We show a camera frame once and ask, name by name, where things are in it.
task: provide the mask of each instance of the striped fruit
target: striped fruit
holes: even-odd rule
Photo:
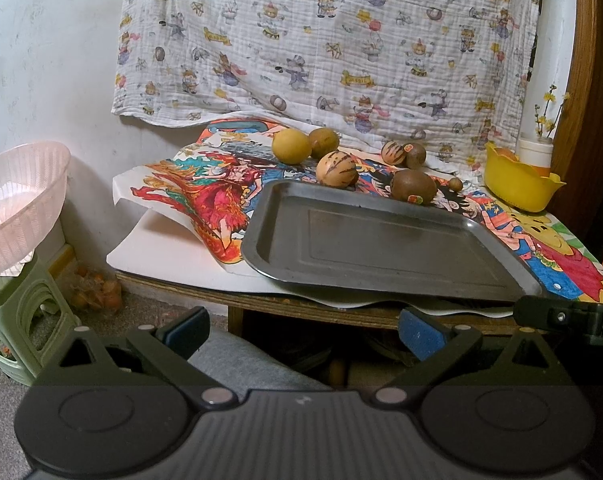
[[[317,163],[317,182],[344,189],[355,182],[359,174],[353,157],[339,150],[324,155]]]
[[[398,166],[404,162],[406,152],[404,147],[394,140],[389,140],[381,149],[381,159],[391,166]]]

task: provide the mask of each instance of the gray floor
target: gray floor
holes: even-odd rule
[[[162,324],[167,318],[178,316],[184,308],[159,301],[147,300],[134,294],[124,294],[126,306],[117,316],[104,318],[83,314],[82,322],[101,335],[120,335],[128,328],[152,323]],[[226,330],[227,318],[211,316],[211,323]],[[24,455],[13,433],[13,416],[27,388],[13,382],[0,371],[0,480],[18,480],[29,471]]]

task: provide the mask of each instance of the wooden table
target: wooden table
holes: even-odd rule
[[[127,272],[117,271],[116,274],[117,279],[122,282],[124,287],[127,284],[151,286],[160,291],[227,305],[228,330],[238,336],[242,336],[243,316],[244,311],[247,310],[326,323],[396,330],[399,313],[403,308],[402,303],[394,302],[360,308],[333,308],[295,296],[223,292],[162,282]],[[469,324],[481,330],[485,335],[512,335],[518,328],[512,316],[493,319],[474,314],[456,314],[454,316],[441,316],[437,319],[447,327]]]

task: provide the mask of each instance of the patterned cloth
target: patterned cloth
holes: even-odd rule
[[[133,168],[114,179],[114,196],[154,209],[187,227],[229,272],[251,274],[242,259],[242,240],[262,187],[271,180],[315,182],[315,161],[300,166],[277,161],[273,134],[284,126],[273,121],[214,121],[197,142],[169,160]],[[348,150],[359,179],[353,191],[390,195],[395,168],[378,155]],[[550,214],[511,209],[486,192],[462,196],[438,186],[433,206],[484,224],[520,257],[551,292],[569,300],[603,303],[603,267],[584,245]]]
[[[113,112],[186,126],[266,111],[364,151],[419,140],[477,183],[488,140],[515,147],[538,3],[124,0]]]

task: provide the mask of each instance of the green plastic stool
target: green plastic stool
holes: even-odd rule
[[[44,341],[31,340],[34,317],[57,315],[54,328]],[[22,269],[19,276],[0,276],[0,368],[17,382],[30,386],[66,335],[79,324],[48,270],[37,259]]]

